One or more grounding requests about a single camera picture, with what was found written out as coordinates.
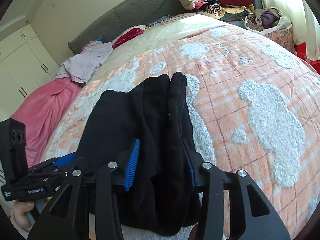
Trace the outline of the left hand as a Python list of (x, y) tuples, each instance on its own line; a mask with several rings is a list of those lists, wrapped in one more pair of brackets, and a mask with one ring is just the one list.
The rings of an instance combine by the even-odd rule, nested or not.
[(33, 211), (34, 208), (35, 203), (32, 201), (14, 201), (10, 215), (10, 221), (19, 232), (30, 232), (32, 224), (27, 217), (27, 213)]

